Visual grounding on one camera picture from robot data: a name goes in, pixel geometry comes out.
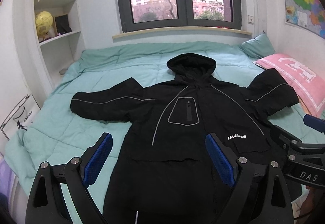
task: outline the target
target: wall outlet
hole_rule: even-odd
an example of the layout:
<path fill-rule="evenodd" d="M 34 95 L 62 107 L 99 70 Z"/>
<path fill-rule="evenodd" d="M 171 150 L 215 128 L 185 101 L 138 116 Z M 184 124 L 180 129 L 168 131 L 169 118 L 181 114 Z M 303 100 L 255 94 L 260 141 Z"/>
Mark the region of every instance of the wall outlet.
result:
<path fill-rule="evenodd" d="M 248 23 L 254 25 L 254 16 L 248 16 Z"/>

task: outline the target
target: yellow globe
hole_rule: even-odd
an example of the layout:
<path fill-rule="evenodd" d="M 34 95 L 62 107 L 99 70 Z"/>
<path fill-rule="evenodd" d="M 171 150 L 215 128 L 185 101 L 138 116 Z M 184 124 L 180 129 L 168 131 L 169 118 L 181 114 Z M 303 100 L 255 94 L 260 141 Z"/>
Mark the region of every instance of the yellow globe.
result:
<path fill-rule="evenodd" d="M 37 36 L 42 37 L 48 33 L 53 25 L 53 16 L 50 12 L 42 11 L 35 16 Z"/>

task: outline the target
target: gray piping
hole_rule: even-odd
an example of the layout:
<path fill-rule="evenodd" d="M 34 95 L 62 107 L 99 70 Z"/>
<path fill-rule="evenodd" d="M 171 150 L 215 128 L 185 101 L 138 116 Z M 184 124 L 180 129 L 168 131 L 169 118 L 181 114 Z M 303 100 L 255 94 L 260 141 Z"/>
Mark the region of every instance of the gray piping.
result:
<path fill-rule="evenodd" d="M 177 104 L 177 101 L 180 99 L 180 98 L 192 98 L 194 100 L 194 104 L 195 104 L 195 111 L 196 111 L 196 116 L 198 117 L 198 122 L 194 123 L 194 124 L 189 124 L 189 125 L 186 125 L 186 124 L 182 124 L 182 123 L 177 123 L 177 122 L 171 122 L 169 121 L 170 117 L 172 116 L 172 113 L 175 109 L 175 106 Z M 196 125 L 196 124 L 199 124 L 200 120 L 199 120 L 199 114 L 198 114 L 198 108 L 196 107 L 196 102 L 195 102 L 195 99 L 194 97 L 178 97 L 177 100 L 176 100 L 176 103 L 172 109 L 172 112 L 170 112 L 170 115 L 169 115 L 169 118 L 167 119 L 167 121 L 171 124 L 177 124 L 177 125 L 183 125 L 183 126 L 193 126 L 193 125 Z"/>
<path fill-rule="evenodd" d="M 103 103 L 100 103 L 100 102 L 84 101 L 84 100 L 81 100 L 81 99 L 72 99 L 72 100 L 81 101 L 81 102 L 90 103 L 90 104 L 106 104 L 106 103 L 112 102 L 112 101 L 114 101 L 114 100 L 122 99 L 122 98 L 133 98 L 133 99 L 140 100 L 140 101 L 156 100 L 155 98 L 150 98 L 150 99 L 139 99 L 139 98 L 135 98 L 135 97 L 131 97 L 131 96 L 122 96 L 122 97 L 119 97 L 119 98 L 116 98 L 116 99 L 112 99 L 112 100 L 110 100 L 110 101 L 103 102 Z"/>
<path fill-rule="evenodd" d="M 151 146 L 153 146 L 153 143 L 155 142 L 155 136 L 156 136 L 156 133 L 157 133 L 157 129 L 158 129 L 158 125 L 159 125 L 159 123 L 160 123 L 160 120 L 161 120 L 161 118 L 162 118 L 162 116 L 163 116 L 163 114 L 164 114 L 164 112 L 166 111 L 166 109 L 169 107 L 169 105 L 175 100 L 175 98 L 176 97 L 178 97 L 178 95 L 180 94 L 180 93 L 182 93 L 186 88 L 188 88 L 188 86 L 187 87 L 185 87 L 185 88 L 183 88 L 182 90 L 181 90 L 181 92 L 179 92 L 169 103 L 168 103 L 168 105 L 165 107 L 165 109 L 163 110 L 163 112 L 161 113 L 161 115 L 160 115 L 160 118 L 159 118 L 159 120 L 158 120 L 158 123 L 157 123 L 157 126 L 156 126 L 156 129 L 155 129 L 155 133 L 153 134 L 153 138 L 152 138 L 152 143 L 151 143 Z"/>
<path fill-rule="evenodd" d="M 281 86 L 281 85 L 283 85 L 283 84 L 279 84 L 278 86 L 276 86 L 275 88 L 273 88 L 270 92 L 268 92 L 268 93 L 266 93 L 265 95 L 261 96 L 258 100 L 252 100 L 252 99 L 245 99 L 245 100 L 247 100 L 247 101 L 257 102 L 257 101 L 259 101 L 262 97 L 268 95 L 268 94 L 271 93 L 274 89 L 278 88 L 278 87 Z"/>
<path fill-rule="evenodd" d="M 136 215 L 135 215 L 135 223 L 134 224 L 137 224 L 138 223 L 138 216 L 139 216 L 139 212 L 137 211 L 136 212 Z"/>
<path fill-rule="evenodd" d="M 248 113 L 245 111 L 245 109 L 243 109 L 240 104 L 238 104 L 234 99 L 232 99 L 230 96 L 228 96 L 227 94 L 225 94 L 224 92 L 220 91 L 219 89 L 216 89 L 217 91 L 219 91 L 220 93 L 224 94 L 225 96 L 229 97 L 232 101 L 234 101 L 245 113 L 246 115 L 248 115 Z M 261 133 L 264 135 L 263 131 L 261 130 L 261 128 L 256 124 L 256 122 L 251 118 L 250 115 L 248 115 L 249 118 L 254 122 L 254 124 L 256 125 L 256 127 L 259 128 L 259 130 L 261 131 Z"/>

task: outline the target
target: colorful map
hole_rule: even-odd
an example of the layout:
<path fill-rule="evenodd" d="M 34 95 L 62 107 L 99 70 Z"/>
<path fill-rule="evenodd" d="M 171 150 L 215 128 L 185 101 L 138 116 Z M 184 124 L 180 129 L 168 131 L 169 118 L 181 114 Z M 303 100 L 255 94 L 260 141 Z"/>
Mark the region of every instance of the colorful map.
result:
<path fill-rule="evenodd" d="M 285 0 L 286 22 L 325 38 L 325 10 L 319 0 Z"/>

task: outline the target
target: pink pillow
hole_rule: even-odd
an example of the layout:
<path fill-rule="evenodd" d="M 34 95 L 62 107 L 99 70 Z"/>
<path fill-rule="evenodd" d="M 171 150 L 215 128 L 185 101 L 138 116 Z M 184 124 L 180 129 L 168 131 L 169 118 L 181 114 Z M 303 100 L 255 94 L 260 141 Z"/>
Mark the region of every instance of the pink pillow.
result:
<path fill-rule="evenodd" d="M 286 54 L 273 54 L 254 62 L 264 69 L 275 68 L 294 88 L 313 116 L 320 117 L 325 108 L 325 81 Z"/>

